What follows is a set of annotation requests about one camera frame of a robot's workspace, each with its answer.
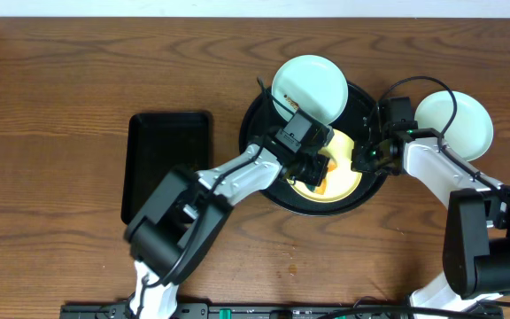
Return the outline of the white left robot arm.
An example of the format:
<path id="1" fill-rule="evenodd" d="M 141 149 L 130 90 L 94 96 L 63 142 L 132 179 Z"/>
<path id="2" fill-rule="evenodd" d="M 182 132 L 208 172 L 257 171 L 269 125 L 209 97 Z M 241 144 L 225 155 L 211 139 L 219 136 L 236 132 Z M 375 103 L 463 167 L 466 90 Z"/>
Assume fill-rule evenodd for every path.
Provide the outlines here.
<path id="1" fill-rule="evenodd" d="M 320 151 L 333 135 L 330 127 L 303 135 L 281 128 L 219 167 L 171 169 L 124 233 L 137 274 L 129 303 L 133 316 L 172 316 L 179 285 L 206 256 L 240 201 L 278 179 L 320 184 L 328 163 Z"/>

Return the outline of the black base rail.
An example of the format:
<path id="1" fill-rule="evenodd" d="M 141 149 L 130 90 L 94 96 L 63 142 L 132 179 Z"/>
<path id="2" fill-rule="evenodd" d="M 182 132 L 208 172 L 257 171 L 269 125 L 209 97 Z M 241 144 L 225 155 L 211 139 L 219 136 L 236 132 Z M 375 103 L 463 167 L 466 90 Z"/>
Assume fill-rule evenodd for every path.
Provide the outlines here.
<path id="1" fill-rule="evenodd" d="M 342 311 L 342 307 L 243 307 L 181 303 L 170 319 L 315 319 Z M 106 305 L 68 304 L 60 308 L 59 319 L 135 318 L 127 302 Z"/>

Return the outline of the green yellow sponge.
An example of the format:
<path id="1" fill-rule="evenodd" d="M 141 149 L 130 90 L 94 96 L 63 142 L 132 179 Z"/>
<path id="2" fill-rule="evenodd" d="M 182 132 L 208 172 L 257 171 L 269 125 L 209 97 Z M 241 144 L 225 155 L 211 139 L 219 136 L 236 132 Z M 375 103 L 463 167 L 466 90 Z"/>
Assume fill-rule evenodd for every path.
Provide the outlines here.
<path id="1" fill-rule="evenodd" d="M 326 189 L 328 187 L 328 174 L 335 171 L 337 168 L 337 164 L 332 159 L 328 162 L 328 171 L 325 174 L 324 178 L 322 179 L 322 182 L 319 186 L 315 186 L 312 189 L 312 192 L 317 193 L 319 195 L 324 195 L 326 192 Z"/>

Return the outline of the yellow plate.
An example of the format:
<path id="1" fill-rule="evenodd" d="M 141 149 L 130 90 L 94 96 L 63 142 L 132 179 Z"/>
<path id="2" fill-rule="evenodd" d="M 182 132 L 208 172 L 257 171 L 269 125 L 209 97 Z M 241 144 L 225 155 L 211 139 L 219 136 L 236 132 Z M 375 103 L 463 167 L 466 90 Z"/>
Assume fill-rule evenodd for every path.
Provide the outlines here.
<path id="1" fill-rule="evenodd" d="M 330 143 L 320 150 L 329 160 L 335 161 L 337 168 L 328 174 L 328 187 L 324 195 L 312 192 L 315 186 L 294 182 L 291 188 L 303 198 L 317 203 L 333 203 L 347 198 L 358 187 L 362 174 L 351 169 L 354 142 L 345 133 L 335 129 Z"/>

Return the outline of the light green plate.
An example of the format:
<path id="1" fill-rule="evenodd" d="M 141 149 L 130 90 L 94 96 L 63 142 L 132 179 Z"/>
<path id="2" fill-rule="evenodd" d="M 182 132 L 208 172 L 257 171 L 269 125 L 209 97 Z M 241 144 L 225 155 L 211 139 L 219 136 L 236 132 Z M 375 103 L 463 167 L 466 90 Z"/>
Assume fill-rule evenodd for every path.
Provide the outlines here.
<path id="1" fill-rule="evenodd" d="M 324 124 L 346 107 L 349 89 L 341 69 L 327 58 L 303 55 L 283 64 L 271 86 L 275 110 L 285 121 L 302 109 Z"/>
<path id="2" fill-rule="evenodd" d="M 444 139 L 466 161 L 483 156 L 491 147 L 493 124 L 484 106 L 473 97 L 454 91 L 457 112 Z M 414 118 L 419 128 L 434 128 L 441 132 L 452 116 L 452 98 L 447 91 L 425 97 L 418 105 Z"/>

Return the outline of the rectangular black tray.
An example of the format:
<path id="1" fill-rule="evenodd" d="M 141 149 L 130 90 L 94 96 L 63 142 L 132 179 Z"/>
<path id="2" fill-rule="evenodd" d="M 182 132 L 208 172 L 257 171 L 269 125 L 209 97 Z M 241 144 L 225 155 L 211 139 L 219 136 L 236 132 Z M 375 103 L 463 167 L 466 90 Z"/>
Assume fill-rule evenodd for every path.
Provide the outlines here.
<path id="1" fill-rule="evenodd" d="M 120 217 L 128 224 L 171 168 L 213 163 L 213 117 L 207 111 L 137 113 L 128 123 Z"/>

